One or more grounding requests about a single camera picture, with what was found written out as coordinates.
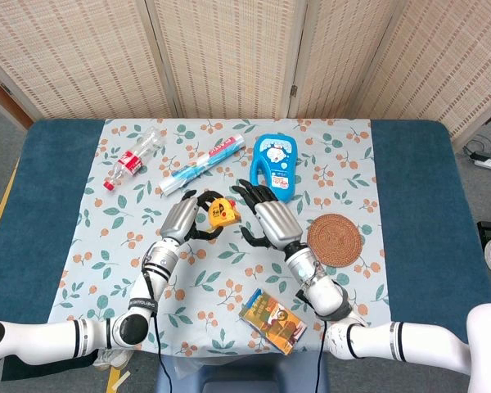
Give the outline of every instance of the table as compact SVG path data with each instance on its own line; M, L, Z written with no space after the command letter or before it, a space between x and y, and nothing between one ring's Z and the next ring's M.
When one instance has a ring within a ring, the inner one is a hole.
M102 125L44 120L29 131L0 225L1 320L47 320ZM373 120L372 132L392 318L437 323L465 340L466 315L491 301L491 286L447 130L430 121ZM4 377L91 361L20 368L8 360Z

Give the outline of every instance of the floral tablecloth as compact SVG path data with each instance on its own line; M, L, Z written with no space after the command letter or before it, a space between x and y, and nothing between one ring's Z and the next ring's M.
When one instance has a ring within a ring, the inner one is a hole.
M119 156L149 127L165 140L147 166L114 192L103 186ZM233 133L246 148L171 196L158 183L189 160ZM360 258L347 268L327 272L349 293L354 308L370 323L390 321L385 254L369 120L107 120L83 190L77 225L49 322L78 318L103 320L127 309L128 294L141 258L160 236L160 225L187 189L211 188L236 198L231 186L249 178L252 147L265 133L285 133L298 144L296 192L289 207L304 229L326 213L344 215L363 237ZM261 229L238 199L242 223L256 236ZM205 212L199 227L208 227ZM295 297L296 281L275 250L254 248L238 225L214 242L190 241L160 298L159 331L166 355L206 357L273 352L273 346L238 316L256 288L262 287L290 307L308 325L295 350L317 350L323 323ZM156 352L150 330L143 350Z

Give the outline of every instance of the plastic bottle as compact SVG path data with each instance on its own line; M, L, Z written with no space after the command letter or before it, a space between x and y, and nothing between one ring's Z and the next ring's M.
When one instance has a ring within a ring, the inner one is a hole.
M137 173L160 145L160 131L155 127L147 129L144 137L118 159L113 167L113 174L104 182L104 187L112 191L126 173Z

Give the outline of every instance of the book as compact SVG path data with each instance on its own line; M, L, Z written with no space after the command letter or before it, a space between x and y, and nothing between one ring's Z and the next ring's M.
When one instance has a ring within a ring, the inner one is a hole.
M266 291L257 289L240 316L285 355L293 350L307 325Z

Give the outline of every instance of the round coaster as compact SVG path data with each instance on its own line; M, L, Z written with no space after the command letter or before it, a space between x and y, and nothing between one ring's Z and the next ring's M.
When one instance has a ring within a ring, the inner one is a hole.
M308 244L320 262L336 268L352 264L362 252L356 225L343 215L321 215L308 230Z

